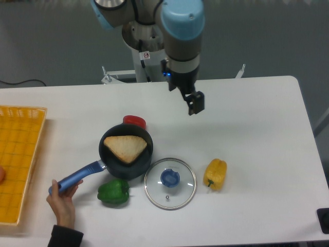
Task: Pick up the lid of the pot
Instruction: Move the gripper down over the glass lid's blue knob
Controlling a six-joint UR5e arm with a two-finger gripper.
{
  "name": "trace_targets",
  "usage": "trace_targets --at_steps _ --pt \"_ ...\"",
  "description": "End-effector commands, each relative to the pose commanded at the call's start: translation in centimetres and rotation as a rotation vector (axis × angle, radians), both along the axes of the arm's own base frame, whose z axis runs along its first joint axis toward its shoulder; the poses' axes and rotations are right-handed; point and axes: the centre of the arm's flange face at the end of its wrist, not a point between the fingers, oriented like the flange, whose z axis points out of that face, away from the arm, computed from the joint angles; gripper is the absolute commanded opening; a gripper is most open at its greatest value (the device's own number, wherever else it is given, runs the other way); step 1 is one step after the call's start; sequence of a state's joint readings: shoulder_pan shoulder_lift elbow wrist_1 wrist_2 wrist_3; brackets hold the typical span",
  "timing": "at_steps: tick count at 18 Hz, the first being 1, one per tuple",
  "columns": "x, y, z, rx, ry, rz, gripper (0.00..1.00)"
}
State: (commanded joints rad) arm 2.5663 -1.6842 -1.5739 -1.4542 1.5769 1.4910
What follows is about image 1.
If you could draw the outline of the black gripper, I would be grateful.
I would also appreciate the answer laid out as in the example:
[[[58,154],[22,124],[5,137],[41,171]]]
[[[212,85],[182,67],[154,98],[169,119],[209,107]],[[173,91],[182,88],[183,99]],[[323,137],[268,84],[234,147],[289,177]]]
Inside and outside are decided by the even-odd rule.
[[[192,60],[180,62],[172,59],[161,61],[161,71],[169,85],[169,91],[179,89],[189,107],[189,115],[198,114],[205,109],[205,96],[195,90],[199,63]]]

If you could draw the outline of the black sleeved forearm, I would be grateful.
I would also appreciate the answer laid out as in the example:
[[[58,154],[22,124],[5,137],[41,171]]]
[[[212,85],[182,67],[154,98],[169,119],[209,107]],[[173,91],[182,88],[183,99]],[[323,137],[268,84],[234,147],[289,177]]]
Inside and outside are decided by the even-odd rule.
[[[79,247],[84,234],[80,231],[54,225],[48,247]]]

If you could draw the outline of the person's hand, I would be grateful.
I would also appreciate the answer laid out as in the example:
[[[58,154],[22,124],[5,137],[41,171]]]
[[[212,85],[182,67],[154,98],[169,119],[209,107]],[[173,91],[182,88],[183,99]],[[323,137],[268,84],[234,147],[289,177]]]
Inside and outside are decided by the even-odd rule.
[[[83,180],[80,180],[74,186],[68,188],[62,193],[59,193],[58,182],[52,180],[52,194],[48,195],[46,201],[50,205],[56,220],[57,225],[75,229],[75,220],[76,220],[76,211],[75,206],[72,201],[72,197],[76,193],[80,184],[83,183]]]

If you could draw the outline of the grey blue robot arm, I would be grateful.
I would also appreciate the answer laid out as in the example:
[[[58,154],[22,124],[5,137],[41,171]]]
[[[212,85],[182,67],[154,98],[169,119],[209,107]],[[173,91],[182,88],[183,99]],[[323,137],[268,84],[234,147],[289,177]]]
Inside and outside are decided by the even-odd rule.
[[[196,91],[202,34],[203,1],[91,1],[105,29],[121,27],[131,50],[137,82],[166,80],[169,90],[179,89],[189,115],[205,108]]]

